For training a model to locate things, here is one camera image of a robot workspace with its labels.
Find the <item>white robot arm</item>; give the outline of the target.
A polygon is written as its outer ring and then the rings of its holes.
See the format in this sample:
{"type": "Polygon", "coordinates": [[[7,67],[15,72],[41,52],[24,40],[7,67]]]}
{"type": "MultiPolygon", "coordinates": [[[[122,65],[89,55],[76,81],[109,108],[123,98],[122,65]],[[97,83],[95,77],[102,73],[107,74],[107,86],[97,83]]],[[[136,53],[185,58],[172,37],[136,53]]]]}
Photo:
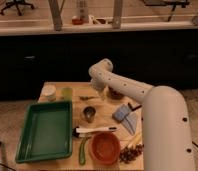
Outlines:
{"type": "Polygon", "coordinates": [[[196,171],[186,101],[169,86],[153,86],[112,72],[103,59],[88,72],[91,86],[102,92],[109,86],[142,105],[144,171],[196,171]]]}

